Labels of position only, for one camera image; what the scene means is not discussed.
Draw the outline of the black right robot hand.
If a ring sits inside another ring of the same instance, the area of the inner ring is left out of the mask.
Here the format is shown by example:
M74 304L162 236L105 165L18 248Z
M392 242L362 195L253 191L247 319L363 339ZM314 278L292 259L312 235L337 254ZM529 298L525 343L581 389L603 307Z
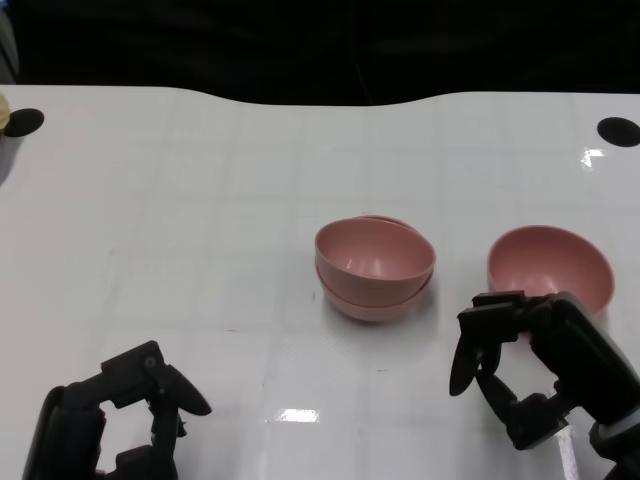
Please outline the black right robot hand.
M567 292L482 293L459 313L458 321L460 338L449 393L458 396L477 383L518 450L532 448L563 429L576 407L602 426L630 417L639 407L638 375ZM522 333L528 334L531 351L557 378L551 397L535 393L520 400L496 375L502 345Z

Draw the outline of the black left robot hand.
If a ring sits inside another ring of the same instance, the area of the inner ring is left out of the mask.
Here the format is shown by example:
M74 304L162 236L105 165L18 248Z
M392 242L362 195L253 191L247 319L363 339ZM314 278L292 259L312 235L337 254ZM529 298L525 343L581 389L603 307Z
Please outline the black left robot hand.
M104 402L122 409L140 401L153 416L151 443L116 456L111 472L97 469L106 426ZM45 398L24 479L176 479L176 441L186 435L179 412L206 416L209 403L148 341L101 364L99 374L53 388Z

